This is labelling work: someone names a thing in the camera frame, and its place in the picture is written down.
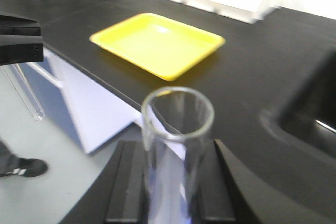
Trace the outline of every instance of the black device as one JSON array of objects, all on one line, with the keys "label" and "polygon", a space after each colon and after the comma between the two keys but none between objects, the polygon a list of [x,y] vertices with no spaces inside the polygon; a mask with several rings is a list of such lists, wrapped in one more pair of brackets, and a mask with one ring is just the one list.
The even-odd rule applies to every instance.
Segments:
[{"label": "black device", "polygon": [[0,12],[0,66],[43,61],[38,21]]}]

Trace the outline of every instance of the shoe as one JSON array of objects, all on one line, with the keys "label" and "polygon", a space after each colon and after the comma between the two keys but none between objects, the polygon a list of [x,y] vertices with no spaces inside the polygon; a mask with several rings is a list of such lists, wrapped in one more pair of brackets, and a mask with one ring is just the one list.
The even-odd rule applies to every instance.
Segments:
[{"label": "shoe", "polygon": [[0,174],[0,177],[9,175],[19,175],[24,177],[37,177],[42,175],[48,170],[46,162],[35,158],[20,158],[17,167],[6,174]]}]

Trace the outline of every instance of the white cabinet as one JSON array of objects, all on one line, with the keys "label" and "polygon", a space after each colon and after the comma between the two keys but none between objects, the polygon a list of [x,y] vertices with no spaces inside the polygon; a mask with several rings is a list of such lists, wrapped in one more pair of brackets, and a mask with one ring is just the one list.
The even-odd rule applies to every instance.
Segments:
[{"label": "white cabinet", "polygon": [[50,50],[44,54],[44,62],[24,63],[22,70],[46,116],[86,153],[139,120],[139,111]]}]

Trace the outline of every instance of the sink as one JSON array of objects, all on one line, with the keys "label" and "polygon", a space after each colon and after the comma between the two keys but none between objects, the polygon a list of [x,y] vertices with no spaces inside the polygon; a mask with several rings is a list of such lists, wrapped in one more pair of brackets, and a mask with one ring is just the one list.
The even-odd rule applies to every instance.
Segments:
[{"label": "sink", "polygon": [[274,135],[311,154],[336,158],[336,50],[324,52],[261,119]]}]

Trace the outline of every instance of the yellow tray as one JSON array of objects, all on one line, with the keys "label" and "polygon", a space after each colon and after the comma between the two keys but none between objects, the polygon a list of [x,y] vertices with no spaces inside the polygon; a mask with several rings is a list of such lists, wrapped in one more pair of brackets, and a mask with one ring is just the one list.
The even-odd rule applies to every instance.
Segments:
[{"label": "yellow tray", "polygon": [[223,37],[143,13],[90,36],[101,48],[173,81],[225,43]]}]

